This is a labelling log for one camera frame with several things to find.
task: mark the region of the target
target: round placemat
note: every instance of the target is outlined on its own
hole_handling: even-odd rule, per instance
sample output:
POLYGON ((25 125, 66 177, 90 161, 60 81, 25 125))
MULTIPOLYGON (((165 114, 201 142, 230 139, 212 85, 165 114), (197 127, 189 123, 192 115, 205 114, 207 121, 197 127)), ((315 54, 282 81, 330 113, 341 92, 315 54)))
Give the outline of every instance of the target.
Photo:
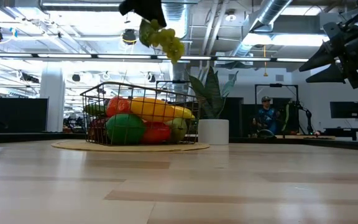
POLYGON ((95 143, 86 142, 85 140, 70 140, 53 143, 52 147, 60 149, 98 151, 98 152, 176 152, 189 151, 197 149, 206 149, 209 144, 173 144, 158 146, 103 146, 95 143))

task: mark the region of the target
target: pear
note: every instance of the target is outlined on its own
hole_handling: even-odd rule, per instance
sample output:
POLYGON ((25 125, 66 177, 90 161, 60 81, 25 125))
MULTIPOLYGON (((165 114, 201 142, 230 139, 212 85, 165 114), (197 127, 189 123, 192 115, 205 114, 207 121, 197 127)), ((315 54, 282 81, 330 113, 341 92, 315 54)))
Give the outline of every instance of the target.
POLYGON ((175 118, 171 121, 165 122, 166 125, 171 129, 171 138, 169 142, 177 143, 183 140, 187 133, 187 124, 184 119, 175 118))

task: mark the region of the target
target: blue shirt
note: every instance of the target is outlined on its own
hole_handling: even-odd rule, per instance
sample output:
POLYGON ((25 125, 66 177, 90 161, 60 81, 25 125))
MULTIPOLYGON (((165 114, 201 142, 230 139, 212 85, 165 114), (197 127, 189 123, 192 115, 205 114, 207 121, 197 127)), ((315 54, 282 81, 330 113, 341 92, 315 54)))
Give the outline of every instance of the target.
POLYGON ((265 110, 264 108, 259 109, 258 111, 259 121, 261 122, 262 128, 264 128, 264 124, 267 125, 269 131, 276 134, 277 132, 277 124, 276 124, 276 110, 274 108, 269 108, 265 110))

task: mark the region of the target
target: monitor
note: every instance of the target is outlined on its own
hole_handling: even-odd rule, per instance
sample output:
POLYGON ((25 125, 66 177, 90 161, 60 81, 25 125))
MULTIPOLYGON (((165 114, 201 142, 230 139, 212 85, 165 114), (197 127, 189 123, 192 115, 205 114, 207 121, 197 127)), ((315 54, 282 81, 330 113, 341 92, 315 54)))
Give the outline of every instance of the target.
POLYGON ((331 118, 358 119, 358 102, 330 102, 331 118))

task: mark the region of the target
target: wire basket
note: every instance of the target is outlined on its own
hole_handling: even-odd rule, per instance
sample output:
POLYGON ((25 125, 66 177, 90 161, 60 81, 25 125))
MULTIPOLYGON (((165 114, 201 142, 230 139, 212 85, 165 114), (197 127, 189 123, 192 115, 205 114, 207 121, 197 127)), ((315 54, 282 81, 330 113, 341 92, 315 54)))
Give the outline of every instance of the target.
POLYGON ((194 144, 201 99, 183 93, 104 82, 81 93, 86 141, 117 146, 194 144))

